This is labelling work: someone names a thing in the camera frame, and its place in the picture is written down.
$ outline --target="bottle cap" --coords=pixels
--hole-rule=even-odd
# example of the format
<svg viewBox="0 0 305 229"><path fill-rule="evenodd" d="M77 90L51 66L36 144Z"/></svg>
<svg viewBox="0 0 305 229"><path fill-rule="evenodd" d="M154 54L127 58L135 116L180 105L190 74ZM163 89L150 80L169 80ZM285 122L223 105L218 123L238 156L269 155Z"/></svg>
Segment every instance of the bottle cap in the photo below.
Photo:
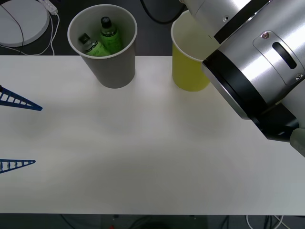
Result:
<svg viewBox="0 0 305 229"><path fill-rule="evenodd" d="M81 43L85 44L85 43L87 43L87 41L90 40L90 37L86 33L84 33L78 40Z"/></svg>
<svg viewBox="0 0 305 229"><path fill-rule="evenodd" d="M107 29L112 26L111 20L109 17L102 17L101 19L102 27Z"/></svg>

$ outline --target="blue ladder-shaped object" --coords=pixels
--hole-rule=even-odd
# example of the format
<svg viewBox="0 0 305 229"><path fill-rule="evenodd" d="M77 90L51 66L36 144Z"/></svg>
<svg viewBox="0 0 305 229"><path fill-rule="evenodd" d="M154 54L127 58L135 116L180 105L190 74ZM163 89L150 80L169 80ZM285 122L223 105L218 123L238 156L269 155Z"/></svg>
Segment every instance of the blue ladder-shaped object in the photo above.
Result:
<svg viewBox="0 0 305 229"><path fill-rule="evenodd" d="M41 111L42 107L0 85L0 105Z"/></svg>
<svg viewBox="0 0 305 229"><path fill-rule="evenodd" d="M18 168L29 166L34 164L34 160L6 160L0 159L0 174L6 173Z"/></svg>

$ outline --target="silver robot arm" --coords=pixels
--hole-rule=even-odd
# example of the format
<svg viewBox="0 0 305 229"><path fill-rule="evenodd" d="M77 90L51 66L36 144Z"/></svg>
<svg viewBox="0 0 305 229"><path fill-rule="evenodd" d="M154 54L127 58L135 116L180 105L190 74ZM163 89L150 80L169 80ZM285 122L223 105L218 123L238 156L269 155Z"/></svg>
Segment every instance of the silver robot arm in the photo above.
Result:
<svg viewBox="0 0 305 229"><path fill-rule="evenodd" d="M221 46L203 72L243 119L305 156L305 1L183 0Z"/></svg>

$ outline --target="green bottle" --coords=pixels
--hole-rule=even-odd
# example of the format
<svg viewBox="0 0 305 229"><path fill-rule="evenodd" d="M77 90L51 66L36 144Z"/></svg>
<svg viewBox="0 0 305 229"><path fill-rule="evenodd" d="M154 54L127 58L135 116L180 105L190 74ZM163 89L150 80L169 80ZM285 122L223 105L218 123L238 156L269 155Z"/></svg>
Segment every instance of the green bottle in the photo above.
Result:
<svg viewBox="0 0 305 229"><path fill-rule="evenodd" d="M106 49L108 49L111 54L121 51L123 49L123 45L120 33L116 26L111 23L109 17L103 17L101 19L101 23L101 38Z"/></svg>
<svg viewBox="0 0 305 229"><path fill-rule="evenodd" d="M80 38L80 42L84 45L84 53L89 56L109 56L110 52L99 41L92 41L90 37L84 33Z"/></svg>

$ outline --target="cup rim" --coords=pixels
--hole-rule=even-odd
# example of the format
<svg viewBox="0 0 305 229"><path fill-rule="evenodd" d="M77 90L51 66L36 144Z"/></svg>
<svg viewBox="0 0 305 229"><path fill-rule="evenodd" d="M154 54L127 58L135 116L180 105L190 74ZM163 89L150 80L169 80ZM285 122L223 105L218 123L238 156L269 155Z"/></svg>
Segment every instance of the cup rim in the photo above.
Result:
<svg viewBox="0 0 305 229"><path fill-rule="evenodd" d="M121 10L124 10L125 12L127 12L127 13L131 16L131 18L132 18L132 20L133 20L133 22L134 22L134 25L135 25L135 32L134 32L134 36L133 36L131 42L130 42L124 49L122 49L121 51L119 51L119 52L117 52L117 53L115 53L115 54L109 55L109 56L89 56L89 55L86 55L86 54L84 54L84 53L78 51L78 50L74 47L74 45L72 44L71 39L70 39L70 35L69 35L69 34L70 34L70 30L71 30L71 26L72 26L73 22L75 21L75 19L76 19L80 14L84 13L84 12L87 11L87 10L90 10L91 8L95 8L95 7L99 7L99 6L112 6L112 7L119 8L119 9L121 9ZM135 39L136 39L136 37L137 37L137 34L138 34L138 25L137 25L137 21L135 20L134 16L133 16L128 10L124 9L123 7L116 6L116 5L112 5L112 4L99 4L99 5L94 5L94 6L91 6L91 7L88 7L88 8L86 8L86 9L82 10L81 12L79 12L79 13L72 19L72 21L71 21L70 24L69 24L68 32L67 32L68 42L69 42L70 46L73 48L73 50L76 51L80 56L83 56L83 57L86 57L86 58L89 58L89 59L95 59L95 60L109 59L109 58L118 56L118 55L120 55L121 53L125 52L127 49L130 48L130 46L132 46L132 44L134 43L134 41L135 41Z"/></svg>
<svg viewBox="0 0 305 229"><path fill-rule="evenodd" d="M180 17L183 16L183 15L185 15L185 14L187 14L187 13L190 13L190 11L189 11L189 10L186 10L185 12L183 12L183 13L180 15ZM189 54L185 53L185 52L177 45L177 42L176 42L175 38L173 37L173 29L174 29L174 27L175 27L176 22L180 19L180 17L179 17L177 20L175 20L175 21L173 22L173 24L172 24L172 28L171 28L171 37L172 37L172 41L173 41L174 45L176 46L176 48L179 50L179 52L181 52L184 56L186 56L186 57L189 58L189 59L192 59L193 61L202 62L203 60L194 58L194 57L190 56Z"/></svg>

